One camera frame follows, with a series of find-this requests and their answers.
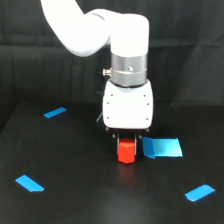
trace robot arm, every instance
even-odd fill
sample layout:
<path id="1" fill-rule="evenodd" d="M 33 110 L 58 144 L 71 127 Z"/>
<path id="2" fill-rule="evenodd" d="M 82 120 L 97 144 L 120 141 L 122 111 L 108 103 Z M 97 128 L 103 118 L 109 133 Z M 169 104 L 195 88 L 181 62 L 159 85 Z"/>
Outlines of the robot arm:
<path id="1" fill-rule="evenodd" d="M 75 0 L 41 0 L 44 15 L 61 43 L 74 55 L 87 57 L 108 44 L 108 23 L 84 15 Z"/>

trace red block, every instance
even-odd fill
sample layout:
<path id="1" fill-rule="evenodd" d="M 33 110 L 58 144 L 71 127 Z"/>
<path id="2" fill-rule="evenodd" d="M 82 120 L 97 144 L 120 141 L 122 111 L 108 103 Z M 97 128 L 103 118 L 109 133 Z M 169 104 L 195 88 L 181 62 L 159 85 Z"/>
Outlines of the red block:
<path id="1" fill-rule="evenodd" d="M 125 138 L 119 141 L 118 161 L 122 163 L 135 161 L 135 140 Z"/>

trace blue tape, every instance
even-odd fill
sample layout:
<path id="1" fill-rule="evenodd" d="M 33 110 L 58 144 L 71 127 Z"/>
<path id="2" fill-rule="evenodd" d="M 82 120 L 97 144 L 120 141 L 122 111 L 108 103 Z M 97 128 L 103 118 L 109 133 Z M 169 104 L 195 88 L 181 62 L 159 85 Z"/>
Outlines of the blue tape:
<path id="1" fill-rule="evenodd" d="M 43 191 L 44 188 L 41 187 L 39 184 L 31 180 L 26 175 L 23 175 L 15 180 L 18 184 L 22 185 L 24 188 L 26 188 L 30 192 L 34 191 Z"/>
<path id="2" fill-rule="evenodd" d="M 55 115 L 58 115 L 58 114 L 60 114 L 60 113 L 62 113 L 62 112 L 65 112 L 65 111 L 66 111 L 65 108 L 60 107 L 60 108 L 58 108 L 58 109 L 56 109 L 56 110 L 53 110 L 53 111 L 51 111 L 51 112 L 49 112 L 49 113 L 44 114 L 44 117 L 46 117 L 46 118 L 51 118 L 51 117 L 53 117 L 53 116 L 55 116 Z"/>
<path id="3" fill-rule="evenodd" d="M 155 156 L 182 157 L 178 139 L 153 139 Z"/>
<path id="4" fill-rule="evenodd" d="M 154 149 L 153 149 L 153 142 L 151 138 L 143 137 L 143 152 L 144 155 L 155 159 Z"/>
<path id="5" fill-rule="evenodd" d="M 143 137 L 143 152 L 145 156 L 150 158 L 155 158 L 155 156 L 183 156 L 178 139 L 152 139 Z"/>
<path id="6" fill-rule="evenodd" d="M 215 189 L 211 188 L 210 186 L 202 185 L 201 187 L 198 187 L 198 188 L 194 189 L 193 191 L 188 192 L 187 194 L 185 194 L 185 196 L 190 201 L 197 201 L 198 199 L 200 199 L 208 194 L 211 194 L 214 191 L 215 191 Z"/>

